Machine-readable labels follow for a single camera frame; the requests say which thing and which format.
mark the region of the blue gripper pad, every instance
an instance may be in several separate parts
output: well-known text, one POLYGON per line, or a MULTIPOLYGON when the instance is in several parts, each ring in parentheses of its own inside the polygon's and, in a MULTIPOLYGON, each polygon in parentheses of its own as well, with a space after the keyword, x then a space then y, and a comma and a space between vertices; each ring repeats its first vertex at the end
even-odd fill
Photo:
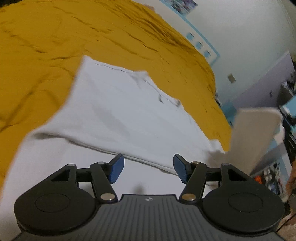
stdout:
POLYGON ((108 164, 110 165, 110 174, 108 176, 108 180, 111 184, 113 184, 116 182, 121 171, 123 170, 124 156, 122 154, 118 154, 108 164))
POLYGON ((173 165, 181 181, 186 184, 190 178, 190 175, 186 171, 190 163, 179 154, 175 154, 173 157, 173 165))

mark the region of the bed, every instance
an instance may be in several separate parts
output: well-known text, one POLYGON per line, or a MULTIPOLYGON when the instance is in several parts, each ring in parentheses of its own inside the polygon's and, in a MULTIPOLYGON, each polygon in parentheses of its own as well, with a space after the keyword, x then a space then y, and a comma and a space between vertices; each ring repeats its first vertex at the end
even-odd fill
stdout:
POLYGON ((23 0, 0 8, 0 184, 18 145, 66 100, 82 56, 146 70, 228 150, 205 58, 151 9, 132 1, 23 0))

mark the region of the blue wall trim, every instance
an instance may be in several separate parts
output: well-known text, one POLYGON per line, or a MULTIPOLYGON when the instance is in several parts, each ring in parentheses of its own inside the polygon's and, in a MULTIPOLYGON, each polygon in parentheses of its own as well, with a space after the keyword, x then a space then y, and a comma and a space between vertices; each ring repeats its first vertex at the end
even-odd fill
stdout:
POLYGON ((192 27, 201 37, 202 39, 213 49, 213 51, 216 53, 217 57, 210 63, 210 66, 212 67, 214 63, 216 63, 216 61, 220 58, 220 54, 218 53, 218 51, 213 47, 213 45, 211 45, 211 43, 205 38, 205 36, 202 35, 202 33, 200 31, 198 31, 198 29, 187 20, 187 18, 185 16, 183 16, 182 14, 180 14, 176 9, 174 9, 170 4, 168 4, 166 1, 164 0, 160 0, 164 5, 166 5, 167 7, 169 7, 170 9, 172 9, 176 14, 179 15, 180 18, 182 18, 187 24, 189 24, 190 27, 192 27))
POLYGON ((228 124, 232 126, 234 124, 235 116, 237 114, 236 108, 233 106, 232 102, 227 102, 221 106, 221 110, 225 115, 228 124))

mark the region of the ribbed black plate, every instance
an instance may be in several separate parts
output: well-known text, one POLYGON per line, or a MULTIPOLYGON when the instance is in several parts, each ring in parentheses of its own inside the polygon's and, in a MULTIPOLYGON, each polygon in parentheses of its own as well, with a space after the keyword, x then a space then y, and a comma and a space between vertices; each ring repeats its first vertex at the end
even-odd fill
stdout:
POLYGON ((202 216, 193 205, 184 205, 174 195, 124 195, 115 204, 104 204, 94 218, 60 236, 22 233, 17 241, 283 241, 271 232, 258 237, 224 233, 202 216))

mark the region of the wall outlet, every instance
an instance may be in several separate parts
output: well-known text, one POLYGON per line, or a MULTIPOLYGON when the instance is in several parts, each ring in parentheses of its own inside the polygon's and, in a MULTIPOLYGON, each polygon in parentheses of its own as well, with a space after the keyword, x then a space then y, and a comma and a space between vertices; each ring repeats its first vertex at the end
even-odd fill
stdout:
POLYGON ((230 83, 233 84, 235 82, 235 78, 232 74, 228 75, 227 78, 229 79, 230 83))

